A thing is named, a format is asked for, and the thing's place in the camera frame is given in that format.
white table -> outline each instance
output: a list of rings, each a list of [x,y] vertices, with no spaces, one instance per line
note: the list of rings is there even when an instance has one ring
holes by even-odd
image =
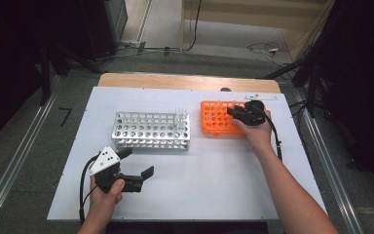
[[[254,93],[95,87],[68,156],[49,220],[78,220],[79,184],[87,161],[111,139],[115,113],[174,112],[188,109],[192,141],[188,151],[134,150],[122,161],[122,173],[155,174],[141,193],[126,193],[112,219],[119,220],[264,220],[278,219],[257,159],[244,136],[206,136],[201,132],[202,100],[243,100]],[[324,208],[284,95],[264,100],[282,141],[284,164]],[[84,194],[89,192],[89,179]]]

hand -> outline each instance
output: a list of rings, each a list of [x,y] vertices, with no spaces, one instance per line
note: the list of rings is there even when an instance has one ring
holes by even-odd
[[[265,110],[265,113],[271,118],[269,110]],[[267,120],[258,126],[248,126],[238,119],[233,119],[233,124],[245,133],[254,155],[258,158],[265,155],[267,151],[273,150],[271,143],[272,128]]]
[[[101,233],[108,224],[114,213],[115,205],[123,199],[123,179],[117,179],[108,193],[96,188],[90,195],[90,210],[87,218],[81,227],[80,233]],[[91,176],[90,189],[95,187],[95,178]]]

gray floor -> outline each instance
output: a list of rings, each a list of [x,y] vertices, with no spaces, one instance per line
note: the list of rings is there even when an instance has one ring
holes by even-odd
[[[150,47],[173,46],[171,43],[174,42],[178,33],[175,36],[173,35],[172,41],[160,41],[160,37],[169,38],[172,34],[158,33],[157,28],[151,29],[153,27],[153,25],[150,25],[152,24],[151,19],[156,18],[159,14],[155,14],[162,11],[157,9],[156,13],[153,12],[154,7],[158,8],[157,6],[152,5],[152,12],[149,15],[150,20],[147,21],[143,40],[147,41],[147,45]],[[264,31],[257,27],[253,29],[257,30],[258,34],[262,34]],[[282,40],[274,29],[269,29],[266,33],[259,37],[264,39],[254,40],[254,42],[244,41],[241,46],[237,46],[239,45],[237,43],[231,43],[230,39],[217,42],[217,50],[214,50],[214,47],[211,46],[214,44],[210,44],[209,41],[204,42],[201,39],[203,34],[199,34],[201,36],[197,41],[197,48],[195,47],[196,52],[192,50],[189,54],[171,53],[168,57],[165,57],[163,53],[151,53],[136,57],[110,58],[99,66],[108,69],[110,72],[197,74],[244,79],[262,77],[275,71],[278,65],[266,59],[263,54],[248,51],[246,44]],[[234,53],[225,54],[222,49],[229,52],[234,51]],[[118,56],[128,55],[129,53],[123,51]],[[277,59],[279,62],[289,62],[288,55],[278,56]],[[276,79],[280,83],[280,89],[286,95],[288,103],[297,101],[295,90],[290,83],[291,77],[289,77],[293,74],[294,72],[289,72],[289,74]],[[98,79],[99,74],[93,74],[82,67],[72,69],[68,77],[61,77],[55,102],[0,209],[0,233],[74,233],[78,230],[78,222],[49,222],[46,221],[46,217],[56,192],[56,183],[61,176],[92,87],[97,85]],[[41,92],[37,91],[0,133],[0,178],[35,117],[40,98]],[[60,125],[66,113],[60,110],[60,107],[72,108],[71,115],[63,127]],[[349,193],[363,232],[374,233],[374,175],[346,166],[350,156],[345,149],[336,125],[325,120],[320,109],[317,109],[316,113],[320,132]],[[304,122],[302,122],[301,129],[302,136],[307,143],[308,152],[312,157],[313,171],[318,186],[323,191],[322,198],[329,216],[340,233],[349,233],[318,158],[312,137]],[[283,233],[278,221],[270,221],[269,228],[271,233]]]

